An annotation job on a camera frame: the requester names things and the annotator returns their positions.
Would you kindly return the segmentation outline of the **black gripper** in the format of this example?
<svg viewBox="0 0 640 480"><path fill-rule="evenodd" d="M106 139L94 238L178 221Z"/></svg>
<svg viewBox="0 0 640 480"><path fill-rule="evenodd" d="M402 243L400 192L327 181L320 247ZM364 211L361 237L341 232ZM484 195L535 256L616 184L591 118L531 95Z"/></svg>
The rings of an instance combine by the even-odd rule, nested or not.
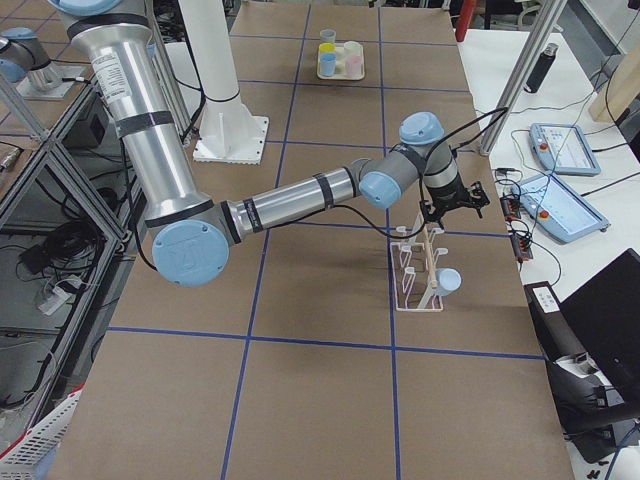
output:
<svg viewBox="0 0 640 480"><path fill-rule="evenodd" d="M473 205L469 201L467 188L461 182L452 182L444 187L428 187L430 202L423 202L421 211L427 224L436 224L440 229L444 229L443 216L458 208L474 209L479 218L483 217L482 209L490 204L487 199L476 199Z"/></svg>

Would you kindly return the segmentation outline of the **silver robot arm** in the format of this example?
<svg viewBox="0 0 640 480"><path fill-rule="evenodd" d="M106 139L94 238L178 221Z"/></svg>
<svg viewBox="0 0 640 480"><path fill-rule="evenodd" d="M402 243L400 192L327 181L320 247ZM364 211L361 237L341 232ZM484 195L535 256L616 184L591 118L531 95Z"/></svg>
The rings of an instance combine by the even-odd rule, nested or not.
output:
<svg viewBox="0 0 640 480"><path fill-rule="evenodd" d="M230 248L247 235L343 207L356 197L387 209L418 186L429 194L420 204L426 222L439 222L458 208L481 210L489 202L480 183L464 185L437 116L416 112L403 120L399 142L380 160L358 159L240 202L215 203L195 184L153 71L144 3L59 1L56 9L71 44L92 64L147 199L154 265L172 283L207 284L222 273Z"/></svg>
<svg viewBox="0 0 640 480"><path fill-rule="evenodd" d="M13 27L1 32L1 73L9 82L17 83L28 73L50 63L48 53L32 29Z"/></svg>

